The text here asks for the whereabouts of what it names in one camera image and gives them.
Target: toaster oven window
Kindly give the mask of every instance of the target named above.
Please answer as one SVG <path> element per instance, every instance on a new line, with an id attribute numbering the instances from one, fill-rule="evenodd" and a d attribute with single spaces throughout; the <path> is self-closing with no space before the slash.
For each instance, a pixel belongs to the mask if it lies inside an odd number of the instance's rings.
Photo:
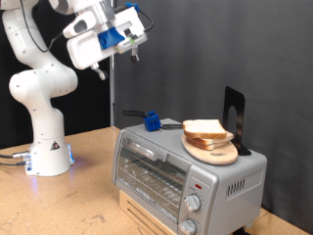
<path id="1" fill-rule="evenodd" d="M 166 162 L 154 162 L 122 145 L 117 160 L 117 179 L 177 223 L 189 167 L 171 155 Z"/>

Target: toaster oven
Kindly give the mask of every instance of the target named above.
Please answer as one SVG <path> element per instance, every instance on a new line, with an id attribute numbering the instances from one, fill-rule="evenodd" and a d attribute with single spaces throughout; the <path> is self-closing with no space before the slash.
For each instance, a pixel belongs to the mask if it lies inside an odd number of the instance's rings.
<path id="1" fill-rule="evenodd" d="M 179 123 L 164 119 L 163 124 Z M 251 151 L 212 165 L 184 148 L 183 130 L 120 130 L 112 182 L 177 234 L 228 235 L 260 215 L 267 160 Z"/>

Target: warning label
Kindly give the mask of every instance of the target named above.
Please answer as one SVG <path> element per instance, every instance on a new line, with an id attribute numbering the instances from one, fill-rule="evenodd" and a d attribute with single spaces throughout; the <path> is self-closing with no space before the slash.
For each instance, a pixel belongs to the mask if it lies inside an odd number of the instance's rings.
<path id="1" fill-rule="evenodd" d="M 57 141 L 55 141 L 55 142 L 53 142 L 50 151 L 52 151 L 52 150 L 57 150 L 57 149 L 60 149 L 60 146 L 58 145 Z"/>

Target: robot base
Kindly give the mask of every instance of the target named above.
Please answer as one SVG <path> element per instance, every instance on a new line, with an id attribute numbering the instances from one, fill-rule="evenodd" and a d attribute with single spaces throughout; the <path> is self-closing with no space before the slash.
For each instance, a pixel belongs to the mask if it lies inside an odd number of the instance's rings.
<path id="1" fill-rule="evenodd" d="M 62 174 L 74 163 L 70 145 L 66 143 L 64 136 L 49 140 L 35 139 L 29 146 L 29 152 L 31 160 L 25 165 L 25 172 L 28 175 Z"/>

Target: wooden table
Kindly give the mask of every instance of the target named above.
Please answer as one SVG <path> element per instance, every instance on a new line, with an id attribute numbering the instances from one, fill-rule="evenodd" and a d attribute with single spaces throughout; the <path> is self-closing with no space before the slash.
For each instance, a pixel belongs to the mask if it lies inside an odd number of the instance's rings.
<path id="1" fill-rule="evenodd" d="M 146 235 L 119 208 L 118 189 L 112 185 L 118 132 L 116 127 L 108 127 L 67 136 L 75 164 L 62 175 L 28 176 L 23 166 L 0 165 L 0 235 Z M 1 150 L 0 154 L 11 155 L 27 147 Z M 248 232 L 308 234 L 265 210 Z"/>

